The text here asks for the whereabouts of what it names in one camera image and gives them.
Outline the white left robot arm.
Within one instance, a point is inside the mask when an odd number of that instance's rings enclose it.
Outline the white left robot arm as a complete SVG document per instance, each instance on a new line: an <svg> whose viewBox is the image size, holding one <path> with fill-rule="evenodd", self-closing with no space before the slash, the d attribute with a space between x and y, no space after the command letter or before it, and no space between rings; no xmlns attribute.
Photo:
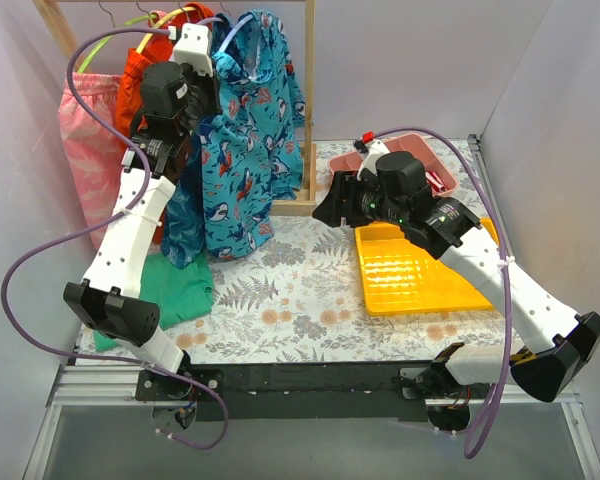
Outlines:
<svg viewBox="0 0 600 480"><path fill-rule="evenodd" d="M158 387L173 400L193 386L184 352L159 325L159 307L140 298L141 277L153 235L184 172L200 122L220 113L212 65L167 61L148 67L142 106L121 164L114 221L79 283L63 298L81 322L116 340L139 361L162 369Z"/></svg>

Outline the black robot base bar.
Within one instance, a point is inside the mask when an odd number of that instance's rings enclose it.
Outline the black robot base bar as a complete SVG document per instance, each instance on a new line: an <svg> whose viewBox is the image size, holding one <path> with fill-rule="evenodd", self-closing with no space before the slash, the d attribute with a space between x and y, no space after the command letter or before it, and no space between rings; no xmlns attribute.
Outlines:
<svg viewBox="0 0 600 480"><path fill-rule="evenodd" d="M447 429L461 429L469 420L469 401L488 390L485 384L453 384L430 371L426 361L207 364L190 367L187 375L194 385L143 370L135 398L192 404L201 422L434 418Z"/></svg>

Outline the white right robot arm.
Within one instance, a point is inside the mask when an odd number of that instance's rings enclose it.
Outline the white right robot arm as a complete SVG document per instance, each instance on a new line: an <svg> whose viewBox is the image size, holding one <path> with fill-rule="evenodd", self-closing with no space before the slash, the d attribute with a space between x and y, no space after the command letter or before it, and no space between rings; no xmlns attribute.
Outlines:
<svg viewBox="0 0 600 480"><path fill-rule="evenodd" d="M409 152L383 154L360 172L336 172L312 216L332 228L373 221L397 226L511 321L520 346L454 343L415 376L415 388L451 398L470 385L504 381L551 402L600 343L600 315L581 314L549 294L504 254L464 204L433 194L422 162Z"/></svg>

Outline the blue shark print shorts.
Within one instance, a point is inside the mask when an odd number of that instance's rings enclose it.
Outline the blue shark print shorts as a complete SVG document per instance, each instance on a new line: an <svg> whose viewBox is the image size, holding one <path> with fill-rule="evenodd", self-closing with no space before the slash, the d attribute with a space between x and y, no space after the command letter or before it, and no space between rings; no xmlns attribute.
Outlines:
<svg viewBox="0 0 600 480"><path fill-rule="evenodd" d="M270 211L293 200L303 180L296 131L305 120L283 21L254 10L256 63L248 82L230 84L216 67L216 52L231 27L215 29L213 53L222 111L200 129L206 247L219 259L246 256L269 240Z"/></svg>

